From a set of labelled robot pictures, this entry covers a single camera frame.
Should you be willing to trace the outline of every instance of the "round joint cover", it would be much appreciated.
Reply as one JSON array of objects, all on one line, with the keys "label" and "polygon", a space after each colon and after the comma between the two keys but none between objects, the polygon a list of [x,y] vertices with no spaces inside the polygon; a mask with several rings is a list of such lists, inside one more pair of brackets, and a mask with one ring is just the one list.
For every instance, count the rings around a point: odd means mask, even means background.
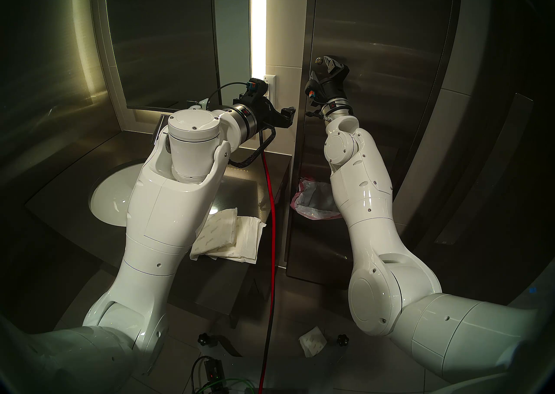
[{"label": "round joint cover", "polygon": [[220,119],[207,110],[180,110],[170,116],[168,130],[178,140],[211,140],[220,133]]},{"label": "round joint cover", "polygon": [[343,165],[353,155],[355,143],[351,135],[345,131],[332,132],[323,147],[323,153],[330,164]]},{"label": "round joint cover", "polygon": [[379,335],[387,326],[391,315],[391,297],[387,281],[379,268],[356,270],[349,283],[349,307],[360,329]]}]

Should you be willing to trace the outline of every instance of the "green cable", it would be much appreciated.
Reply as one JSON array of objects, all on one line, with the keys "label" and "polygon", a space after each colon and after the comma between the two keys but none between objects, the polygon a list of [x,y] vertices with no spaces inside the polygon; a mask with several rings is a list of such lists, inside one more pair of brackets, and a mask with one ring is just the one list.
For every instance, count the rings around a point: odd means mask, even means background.
[{"label": "green cable", "polygon": [[200,390],[198,390],[198,391],[196,392],[196,394],[200,394],[200,393],[204,392],[204,390],[207,390],[208,388],[210,388],[211,386],[216,385],[217,383],[222,383],[222,382],[226,382],[226,381],[242,382],[242,383],[244,383],[245,385],[247,385],[248,388],[249,388],[249,390],[250,390],[250,392],[252,392],[252,393],[254,394],[254,386],[253,386],[249,381],[247,381],[246,379],[237,379],[237,378],[220,379],[219,381],[212,382],[210,385],[207,385],[207,386],[205,386],[205,387],[202,387]]}]

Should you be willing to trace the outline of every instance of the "mirror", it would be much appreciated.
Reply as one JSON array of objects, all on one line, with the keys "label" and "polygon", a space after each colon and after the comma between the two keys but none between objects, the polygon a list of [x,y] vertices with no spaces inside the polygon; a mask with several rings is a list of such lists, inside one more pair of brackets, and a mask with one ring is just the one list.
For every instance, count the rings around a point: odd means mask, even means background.
[{"label": "mirror", "polygon": [[[176,111],[250,78],[249,0],[106,0],[127,108]],[[211,105],[231,105],[228,86]]]}]

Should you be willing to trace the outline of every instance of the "fluorescent light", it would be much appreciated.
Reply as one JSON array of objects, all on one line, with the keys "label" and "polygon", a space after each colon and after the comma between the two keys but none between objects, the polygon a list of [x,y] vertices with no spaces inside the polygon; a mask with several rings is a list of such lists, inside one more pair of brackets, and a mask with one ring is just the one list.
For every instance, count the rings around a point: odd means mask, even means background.
[{"label": "fluorescent light", "polygon": [[266,0],[250,0],[251,75],[263,79],[266,74]]}]

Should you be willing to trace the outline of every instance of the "wall outlet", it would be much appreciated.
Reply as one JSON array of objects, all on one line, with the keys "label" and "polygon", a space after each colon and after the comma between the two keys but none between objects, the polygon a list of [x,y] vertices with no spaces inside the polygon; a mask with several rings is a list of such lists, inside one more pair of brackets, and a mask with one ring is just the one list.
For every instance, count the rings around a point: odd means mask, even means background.
[{"label": "wall outlet", "polygon": [[265,97],[270,100],[274,108],[276,108],[276,76],[271,74],[266,74],[264,76],[264,81],[268,84],[268,91]]}]

